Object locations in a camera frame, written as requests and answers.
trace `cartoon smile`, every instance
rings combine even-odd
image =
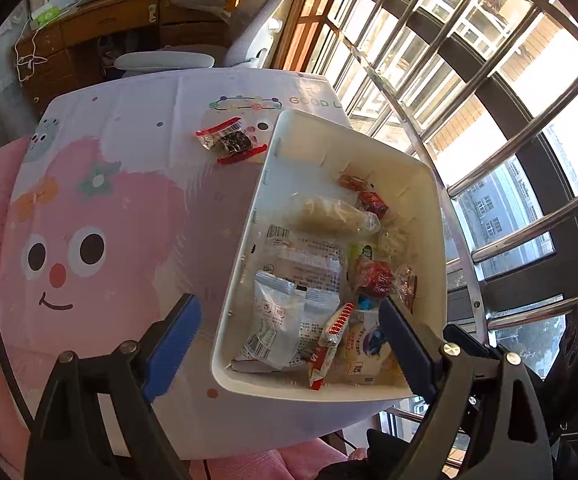
[[[48,306],[50,309],[52,310],[69,310],[70,308],[73,308],[73,304],[69,303],[68,305],[54,305],[49,303],[48,301],[46,301],[44,298],[46,298],[47,293],[43,292],[42,293],[42,297],[40,298],[40,301],[38,301],[38,305],[42,305],[44,304],[45,306]]]

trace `orange bow print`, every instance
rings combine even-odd
[[[20,195],[14,202],[18,222],[34,217],[36,204],[47,204],[58,194],[58,183],[52,176],[46,177],[31,191]]]

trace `red cartoon nose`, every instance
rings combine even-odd
[[[64,268],[63,264],[55,264],[51,267],[49,272],[49,283],[54,286],[54,288],[60,288],[64,285],[67,280],[67,269]]]

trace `white chair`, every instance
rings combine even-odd
[[[198,0],[172,0],[187,8],[201,9]],[[260,68],[274,43],[273,33],[282,22],[271,16],[283,0],[242,0],[230,16],[229,33],[233,42],[229,49],[216,45],[181,45],[155,52],[131,52],[115,60],[115,67],[135,73],[162,72],[184,68],[211,66],[248,66]]]

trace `white plastic bin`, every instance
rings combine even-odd
[[[418,275],[413,314],[438,336],[446,324],[446,261],[437,188],[429,168],[405,153],[344,126],[287,110],[275,133],[233,265],[229,289],[211,356],[211,371],[226,390],[284,400],[353,402],[407,397],[403,376],[389,384],[355,385],[339,381],[310,390],[306,371],[247,374],[230,368],[246,341],[252,316],[253,245],[262,241],[268,219],[281,214],[296,192],[355,201],[338,186],[344,170],[368,178],[384,201],[407,220],[410,260]]]

